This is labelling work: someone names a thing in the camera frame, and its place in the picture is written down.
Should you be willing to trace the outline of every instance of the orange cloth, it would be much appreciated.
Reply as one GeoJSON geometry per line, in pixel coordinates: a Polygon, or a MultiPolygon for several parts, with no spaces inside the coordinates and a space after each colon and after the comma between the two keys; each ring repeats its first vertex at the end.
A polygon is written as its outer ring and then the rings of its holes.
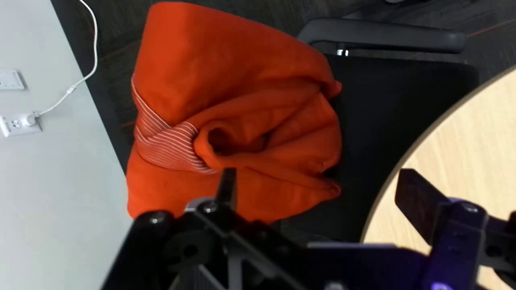
{"type": "Polygon", "coordinates": [[[273,222],[339,196],[323,172],[341,157],[328,98],[342,85],[323,54],[268,25],[216,9],[152,6],[133,77],[139,106],[129,212],[216,193],[237,167],[237,210],[273,222]]]}

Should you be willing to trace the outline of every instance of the light wood surface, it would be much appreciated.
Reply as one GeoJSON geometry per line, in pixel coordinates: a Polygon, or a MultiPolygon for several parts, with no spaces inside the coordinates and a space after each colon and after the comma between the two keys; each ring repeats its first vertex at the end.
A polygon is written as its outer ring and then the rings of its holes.
{"type": "MultiPolygon", "coordinates": [[[[363,239],[429,252],[394,201],[402,167],[415,167],[449,196],[470,199],[490,215],[508,218],[516,209],[516,69],[473,91],[434,122],[381,189],[363,239]]],[[[484,267],[479,283],[510,288],[484,267]]]]}

